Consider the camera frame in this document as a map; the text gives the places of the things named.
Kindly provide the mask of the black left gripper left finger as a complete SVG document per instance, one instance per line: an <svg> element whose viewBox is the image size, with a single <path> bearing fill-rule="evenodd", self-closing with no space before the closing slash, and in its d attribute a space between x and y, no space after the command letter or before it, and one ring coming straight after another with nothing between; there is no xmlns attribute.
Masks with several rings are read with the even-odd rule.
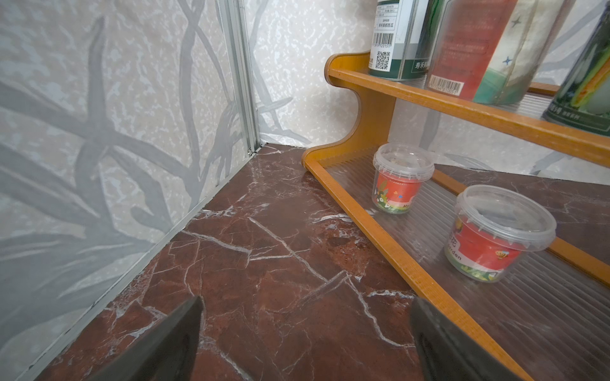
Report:
<svg viewBox="0 0 610 381"><path fill-rule="evenodd" d="M199 347L203 300L186 300L90 380L189 380Z"/></svg>

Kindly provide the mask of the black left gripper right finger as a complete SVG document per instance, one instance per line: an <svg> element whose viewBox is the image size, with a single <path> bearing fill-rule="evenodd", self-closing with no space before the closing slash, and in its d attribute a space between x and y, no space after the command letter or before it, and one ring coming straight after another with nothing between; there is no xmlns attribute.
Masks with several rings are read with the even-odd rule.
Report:
<svg viewBox="0 0 610 381"><path fill-rule="evenodd" d="M411 332L425 380L519 379L422 298L411 305Z"/></svg>

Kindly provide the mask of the orange wooden three-tier shelf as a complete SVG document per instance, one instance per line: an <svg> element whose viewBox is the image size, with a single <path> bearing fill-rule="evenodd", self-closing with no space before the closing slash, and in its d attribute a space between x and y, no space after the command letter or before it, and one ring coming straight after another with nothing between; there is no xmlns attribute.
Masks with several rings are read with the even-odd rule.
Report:
<svg viewBox="0 0 610 381"><path fill-rule="evenodd" d="M473 122L549 149L609 164L609 140L527 116L555 92L534 84L521 106L501 110L368 75L367 53L338 54L324 76L358 99L347 137L309 149L303 166L421 298L524 380L609 378L609 266L556 239L527 254L494 284L454 268L444 244L454 222L460 178L437 171L409 214L374 211L369 200L373 154L389 139L397 100Z"/></svg>

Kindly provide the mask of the green silver-top tin can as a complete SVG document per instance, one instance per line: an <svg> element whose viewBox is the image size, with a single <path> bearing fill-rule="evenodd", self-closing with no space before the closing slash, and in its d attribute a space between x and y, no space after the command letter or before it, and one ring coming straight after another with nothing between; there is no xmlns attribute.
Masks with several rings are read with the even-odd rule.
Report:
<svg viewBox="0 0 610 381"><path fill-rule="evenodd" d="M609 135L609 5L543 119Z"/></svg>

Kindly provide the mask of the clear jar red label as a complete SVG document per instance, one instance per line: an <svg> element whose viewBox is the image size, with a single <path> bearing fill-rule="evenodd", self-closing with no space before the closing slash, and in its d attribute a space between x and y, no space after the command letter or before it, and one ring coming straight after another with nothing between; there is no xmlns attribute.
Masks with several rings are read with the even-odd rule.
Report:
<svg viewBox="0 0 610 381"><path fill-rule="evenodd" d="M449 1L426 88L485 105L520 102L572 1Z"/></svg>

